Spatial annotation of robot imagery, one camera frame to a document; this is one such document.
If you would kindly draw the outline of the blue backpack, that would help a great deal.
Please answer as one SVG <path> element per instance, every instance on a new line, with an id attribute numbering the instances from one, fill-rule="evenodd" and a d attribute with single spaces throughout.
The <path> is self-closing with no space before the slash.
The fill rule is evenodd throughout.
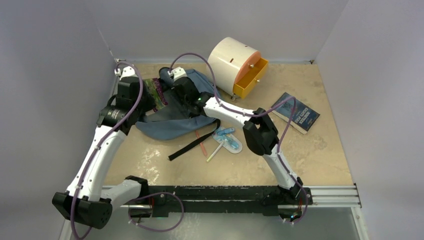
<path id="1" fill-rule="evenodd" d="M 158 71 L 159 79 L 157 79 L 162 85 L 162 95 L 167 105 L 153 114 L 141 116 L 139 121 L 135 123 L 136 128 L 147 137 L 159 141 L 173 140 L 210 124 L 216 124 L 215 130 L 217 130 L 221 126 L 221 121 L 219 119 L 216 120 L 216 118 L 203 115 L 191 116 L 189 110 L 179 102 L 173 90 L 165 90 L 167 87 L 171 86 L 170 84 L 173 84 L 173 80 L 171 80 L 171 77 L 167 73 L 168 70 L 168 67 L 162 67 Z M 193 81 L 199 92 L 213 94 L 213 85 L 205 74 L 192 68 L 183 70 L 186 72 L 187 77 Z M 215 130 L 199 137 L 185 147 L 169 155 L 168 160 L 173 161 L 190 151 L 209 138 Z"/>

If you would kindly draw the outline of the purple children's book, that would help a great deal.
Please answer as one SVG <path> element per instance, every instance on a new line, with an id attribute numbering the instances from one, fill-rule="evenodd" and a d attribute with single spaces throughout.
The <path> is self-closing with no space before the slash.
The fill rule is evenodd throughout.
<path id="1" fill-rule="evenodd" d="M 158 78 L 147 78 L 143 80 L 145 89 L 153 99 L 154 107 L 152 110 L 157 112 L 168 105 L 165 98 L 161 82 Z"/>

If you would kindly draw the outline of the dark blue book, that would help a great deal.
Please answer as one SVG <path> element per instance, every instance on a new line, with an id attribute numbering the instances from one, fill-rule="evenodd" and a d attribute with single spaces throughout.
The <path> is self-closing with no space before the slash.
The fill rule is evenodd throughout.
<path id="1" fill-rule="evenodd" d="M 271 106 L 273 113 L 284 121 L 288 121 L 294 106 L 294 100 L 289 93 L 284 92 L 281 97 Z M 295 99 L 295 109 L 290 125 L 303 135 L 306 135 L 320 114 L 303 102 Z"/>

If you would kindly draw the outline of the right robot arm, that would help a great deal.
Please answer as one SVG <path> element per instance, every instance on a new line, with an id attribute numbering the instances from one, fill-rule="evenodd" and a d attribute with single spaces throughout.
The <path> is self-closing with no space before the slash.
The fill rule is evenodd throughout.
<path id="1" fill-rule="evenodd" d="M 163 67 L 159 76 L 175 91 L 177 99 L 193 117 L 205 116 L 231 123 L 243 131 L 248 149 L 263 157 L 277 181 L 282 200 L 288 204 L 303 200 L 312 203 L 310 193 L 305 189 L 300 177 L 291 169 L 281 145 L 278 129 L 263 108 L 257 110 L 237 107 L 217 96 L 217 89 L 212 92 L 200 91 L 194 79 L 181 67 Z"/>

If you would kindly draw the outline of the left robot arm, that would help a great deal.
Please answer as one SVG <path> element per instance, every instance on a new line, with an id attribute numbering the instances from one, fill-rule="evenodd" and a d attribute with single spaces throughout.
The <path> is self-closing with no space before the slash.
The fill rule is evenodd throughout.
<path id="1" fill-rule="evenodd" d="M 136 123 L 142 109 L 151 106 L 148 96 L 128 114 L 136 103 L 140 92 L 140 79 L 133 76 L 121 77 L 117 94 L 100 111 L 90 149 L 77 175 L 65 192 L 56 192 L 52 204 L 67 220 L 102 229 L 110 220 L 114 210 L 134 201 L 138 205 L 149 199 L 146 179 L 128 176 L 124 181 L 104 190 L 103 184 L 117 150 Z"/>

